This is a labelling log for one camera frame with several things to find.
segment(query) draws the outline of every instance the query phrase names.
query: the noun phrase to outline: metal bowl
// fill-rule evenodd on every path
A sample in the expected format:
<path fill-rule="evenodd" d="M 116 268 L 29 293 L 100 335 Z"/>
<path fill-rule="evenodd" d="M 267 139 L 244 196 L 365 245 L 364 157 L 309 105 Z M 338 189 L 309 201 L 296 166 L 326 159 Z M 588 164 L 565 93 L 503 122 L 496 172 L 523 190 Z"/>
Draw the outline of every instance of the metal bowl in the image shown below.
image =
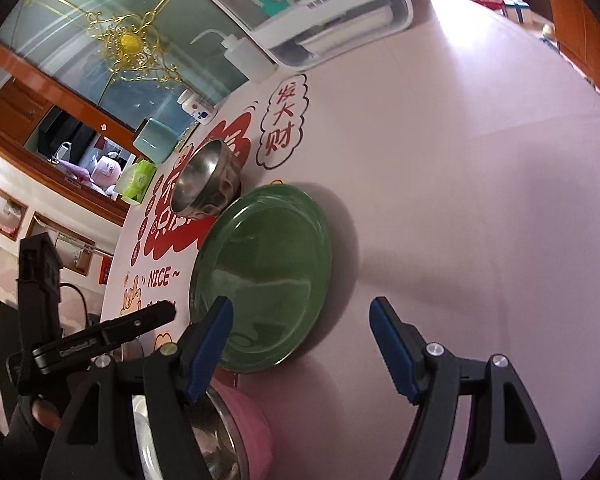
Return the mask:
<path fill-rule="evenodd" d="M 180 173 L 171 195 L 178 216 L 218 216 L 238 195 L 240 164 L 220 139 L 201 146 Z"/>
<path fill-rule="evenodd" d="M 133 399 L 136 439 L 146 480 L 162 480 L 144 396 Z M 226 404 L 211 387 L 186 414 L 213 480 L 249 480 L 249 463 L 240 432 Z"/>

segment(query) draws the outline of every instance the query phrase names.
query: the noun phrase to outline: table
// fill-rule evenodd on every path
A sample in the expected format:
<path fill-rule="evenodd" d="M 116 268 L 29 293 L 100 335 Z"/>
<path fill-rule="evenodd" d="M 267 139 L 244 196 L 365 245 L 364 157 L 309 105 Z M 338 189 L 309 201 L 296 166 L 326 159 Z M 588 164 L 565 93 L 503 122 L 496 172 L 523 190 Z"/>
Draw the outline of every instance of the table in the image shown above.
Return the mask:
<path fill-rule="evenodd" d="M 272 427 L 271 480 L 389 478 L 415 410 L 368 328 L 378 295 L 456 355 L 505 353 L 564 478 L 580 478 L 600 452 L 599 96 L 544 44 L 465 0 L 434 0 L 410 30 L 289 77 L 240 88 L 186 148 L 224 137 L 245 190 L 295 184 L 332 227 L 330 293 L 308 341 L 240 378 Z M 123 303 L 176 302 L 146 349 L 188 323 L 195 240 L 208 229 L 165 212 L 183 158 L 129 211 L 104 300 L 103 319 Z M 467 418 L 462 402 L 446 478 Z"/>

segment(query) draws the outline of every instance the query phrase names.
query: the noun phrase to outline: blue cup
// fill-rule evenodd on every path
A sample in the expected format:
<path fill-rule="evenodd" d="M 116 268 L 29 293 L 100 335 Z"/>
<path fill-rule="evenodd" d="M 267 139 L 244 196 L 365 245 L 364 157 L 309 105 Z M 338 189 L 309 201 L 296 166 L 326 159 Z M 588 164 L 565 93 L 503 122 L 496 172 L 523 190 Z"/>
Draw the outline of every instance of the blue cup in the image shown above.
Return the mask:
<path fill-rule="evenodd" d="M 150 161 L 162 164 L 176 147 L 180 136 L 155 119 L 145 119 L 136 130 L 134 146 Z"/>

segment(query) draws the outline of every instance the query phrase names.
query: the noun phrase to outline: silver screw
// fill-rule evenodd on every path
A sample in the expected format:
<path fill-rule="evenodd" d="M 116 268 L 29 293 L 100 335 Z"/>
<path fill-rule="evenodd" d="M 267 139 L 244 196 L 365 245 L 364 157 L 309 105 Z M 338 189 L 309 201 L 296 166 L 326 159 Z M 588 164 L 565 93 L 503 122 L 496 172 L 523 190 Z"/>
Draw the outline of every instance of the silver screw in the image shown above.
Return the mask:
<path fill-rule="evenodd" d="M 506 368 L 509 365 L 509 360 L 504 357 L 504 355 L 494 355 L 491 358 L 493 364 L 495 364 L 498 368 Z"/>
<path fill-rule="evenodd" d="M 165 343 L 160 347 L 160 353 L 162 355 L 173 355 L 178 351 L 178 345 L 176 343 Z"/>
<path fill-rule="evenodd" d="M 440 343 L 429 343 L 427 345 L 427 354 L 431 354 L 435 357 L 442 355 L 445 352 L 445 347 Z"/>
<path fill-rule="evenodd" d="M 111 356 L 109 355 L 99 355 L 98 357 L 96 357 L 96 366 L 98 368 L 106 368 L 107 366 L 109 366 L 111 362 Z"/>

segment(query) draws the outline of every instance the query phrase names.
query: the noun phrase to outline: green plate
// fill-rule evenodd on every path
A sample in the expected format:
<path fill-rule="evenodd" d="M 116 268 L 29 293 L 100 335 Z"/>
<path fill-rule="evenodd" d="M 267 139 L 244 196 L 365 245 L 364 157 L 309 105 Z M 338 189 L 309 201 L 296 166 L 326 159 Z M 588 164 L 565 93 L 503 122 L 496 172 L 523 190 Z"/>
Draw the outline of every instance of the green plate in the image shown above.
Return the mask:
<path fill-rule="evenodd" d="M 192 322 L 216 296 L 234 302 L 220 365 L 248 374 L 288 357 L 327 294 L 331 239 L 320 207 L 297 187 L 272 184 L 241 197 L 206 236 L 191 275 Z"/>

